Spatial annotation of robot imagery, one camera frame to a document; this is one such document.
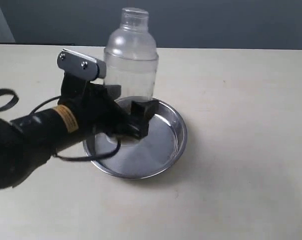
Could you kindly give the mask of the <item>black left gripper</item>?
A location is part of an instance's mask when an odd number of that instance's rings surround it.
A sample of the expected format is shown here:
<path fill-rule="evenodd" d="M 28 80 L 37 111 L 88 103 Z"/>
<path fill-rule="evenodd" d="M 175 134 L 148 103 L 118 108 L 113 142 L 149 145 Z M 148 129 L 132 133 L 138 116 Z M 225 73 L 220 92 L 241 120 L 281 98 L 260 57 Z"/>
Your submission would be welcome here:
<path fill-rule="evenodd" d="M 128 113 L 115 101 L 120 96 L 121 85 L 95 84 L 66 73 L 57 108 L 66 114 L 65 125 L 72 134 L 105 133 L 134 140 L 146 137 L 158 100 L 132 101 Z"/>

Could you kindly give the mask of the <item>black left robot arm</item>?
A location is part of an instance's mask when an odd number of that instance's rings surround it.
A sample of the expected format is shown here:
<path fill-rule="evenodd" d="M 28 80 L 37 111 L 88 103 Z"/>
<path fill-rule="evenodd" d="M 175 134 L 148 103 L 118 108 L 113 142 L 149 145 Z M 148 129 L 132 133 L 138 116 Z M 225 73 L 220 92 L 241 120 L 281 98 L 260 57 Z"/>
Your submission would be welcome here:
<path fill-rule="evenodd" d="M 57 106 L 8 122 L 0 118 L 0 189 L 16 187 L 60 151 L 96 134 L 146 137 L 159 102 L 133 101 L 126 112 L 115 101 L 119 95 L 118 85 L 66 73 Z"/>

